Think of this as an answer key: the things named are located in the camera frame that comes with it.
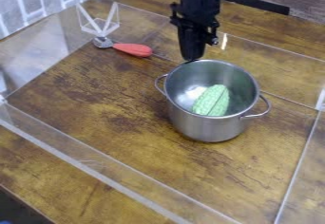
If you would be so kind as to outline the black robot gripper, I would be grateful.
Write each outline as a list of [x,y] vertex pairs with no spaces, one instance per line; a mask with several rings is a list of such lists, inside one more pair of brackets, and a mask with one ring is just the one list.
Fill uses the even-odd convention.
[[[186,61],[199,59],[206,50],[206,45],[218,44],[215,29],[205,28],[219,26],[215,16],[219,13],[221,0],[181,0],[171,3],[171,24],[178,26],[178,41],[182,57]],[[205,28],[182,28],[181,25],[198,25]]]

